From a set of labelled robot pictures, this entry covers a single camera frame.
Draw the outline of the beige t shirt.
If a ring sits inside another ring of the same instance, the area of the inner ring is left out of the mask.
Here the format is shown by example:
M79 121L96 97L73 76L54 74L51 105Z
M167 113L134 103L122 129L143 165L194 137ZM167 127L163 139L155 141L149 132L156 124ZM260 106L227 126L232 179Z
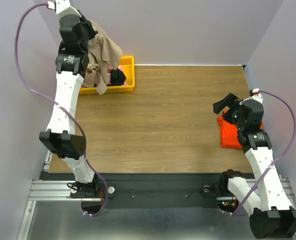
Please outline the beige t shirt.
M110 81L109 68L118 68L123 52L96 22L91 20L90 23L97 34L88 42L89 63L83 86L96 87L97 93L103 95Z

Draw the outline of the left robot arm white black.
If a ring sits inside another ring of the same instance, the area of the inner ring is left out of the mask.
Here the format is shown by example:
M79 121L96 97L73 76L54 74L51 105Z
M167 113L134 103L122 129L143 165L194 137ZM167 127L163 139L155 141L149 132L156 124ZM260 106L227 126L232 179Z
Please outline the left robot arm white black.
M98 177L87 162L85 134L76 135L75 114L89 64L89 41L97 35L97 31L70 1L56 0L47 4L59 17L62 40L55 59L54 106L46 131L40 132L39 139L73 172L75 182L67 185L71 194L91 198L99 193Z

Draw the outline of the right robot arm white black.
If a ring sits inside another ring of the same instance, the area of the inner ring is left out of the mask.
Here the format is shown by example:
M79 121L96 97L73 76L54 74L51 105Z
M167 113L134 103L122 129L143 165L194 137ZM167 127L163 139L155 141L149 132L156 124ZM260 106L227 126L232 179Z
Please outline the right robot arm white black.
M258 88L251 90L246 99L229 93L212 105L217 115L228 108L223 119L236 127L238 142L255 179L254 185L249 186L241 172L230 169L222 173L218 189L221 194L232 194L236 198L238 206L230 215L238 216L240 211L245 211L255 238L292 238L296 233L296 209L286 195L275 167L280 158L273 158L270 137L261 129L262 94Z

